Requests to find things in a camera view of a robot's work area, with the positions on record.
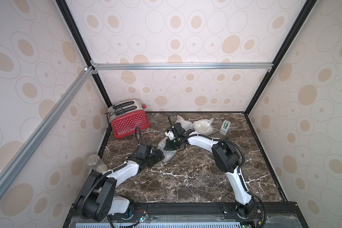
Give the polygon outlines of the bubble wrap sheet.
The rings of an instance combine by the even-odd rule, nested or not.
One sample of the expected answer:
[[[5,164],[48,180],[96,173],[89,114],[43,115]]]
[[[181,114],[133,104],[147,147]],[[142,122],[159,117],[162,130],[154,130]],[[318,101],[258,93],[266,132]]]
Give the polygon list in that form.
[[[164,149],[164,147],[166,146],[166,140],[168,139],[168,137],[163,138],[157,146],[157,149],[160,149],[163,154],[164,154],[164,159],[161,161],[163,164],[167,164],[177,153],[176,150],[174,151],[167,151]]]
[[[202,135],[210,135],[213,133],[212,122],[214,118],[211,119],[201,119],[193,123],[194,131]]]
[[[187,131],[187,130],[193,130],[193,123],[190,121],[186,121],[183,117],[177,116],[176,123],[180,123],[181,127]]]

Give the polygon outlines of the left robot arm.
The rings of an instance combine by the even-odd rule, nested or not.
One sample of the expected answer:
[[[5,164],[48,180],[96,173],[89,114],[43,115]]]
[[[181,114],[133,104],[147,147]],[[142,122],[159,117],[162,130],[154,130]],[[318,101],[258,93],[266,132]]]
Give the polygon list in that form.
[[[154,149],[148,143],[141,143],[122,165],[105,173],[92,171],[74,203],[79,216],[97,222],[113,214],[131,218],[134,213],[134,201],[116,196],[116,187],[141,171],[152,168],[164,158],[162,150]]]

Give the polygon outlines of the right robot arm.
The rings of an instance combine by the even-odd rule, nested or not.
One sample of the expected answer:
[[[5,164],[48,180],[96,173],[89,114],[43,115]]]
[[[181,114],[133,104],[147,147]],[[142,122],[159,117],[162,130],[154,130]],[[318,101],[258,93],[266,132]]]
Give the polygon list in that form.
[[[185,130],[180,123],[176,123],[166,130],[166,145],[164,150],[175,151],[185,145],[193,145],[205,149],[213,154],[216,166],[226,174],[235,194],[237,214],[242,219],[249,218],[256,209],[256,199],[244,180],[241,168],[245,164],[242,149],[227,139],[213,138],[193,130]]]

